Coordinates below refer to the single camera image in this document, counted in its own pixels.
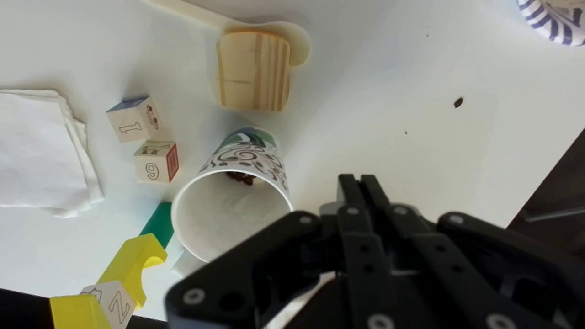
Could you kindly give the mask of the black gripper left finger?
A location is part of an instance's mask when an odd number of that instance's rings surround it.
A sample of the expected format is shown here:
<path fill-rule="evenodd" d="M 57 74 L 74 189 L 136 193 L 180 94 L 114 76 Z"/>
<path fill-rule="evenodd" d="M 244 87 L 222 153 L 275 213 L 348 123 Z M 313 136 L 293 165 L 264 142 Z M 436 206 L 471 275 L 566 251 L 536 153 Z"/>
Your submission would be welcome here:
<path fill-rule="evenodd" d="M 366 198 L 354 173 L 339 176 L 339 226 L 345 242 L 363 235 L 368 229 Z"/>

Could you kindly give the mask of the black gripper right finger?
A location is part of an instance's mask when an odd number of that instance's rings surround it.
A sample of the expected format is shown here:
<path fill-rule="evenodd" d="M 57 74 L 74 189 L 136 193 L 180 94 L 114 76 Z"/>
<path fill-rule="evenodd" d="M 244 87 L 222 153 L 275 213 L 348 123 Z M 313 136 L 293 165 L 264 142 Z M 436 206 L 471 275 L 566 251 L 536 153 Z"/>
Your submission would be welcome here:
<path fill-rule="evenodd" d="M 405 237 L 408 209 L 390 200 L 379 178 L 372 173 L 361 176 L 376 229 L 385 237 Z"/>

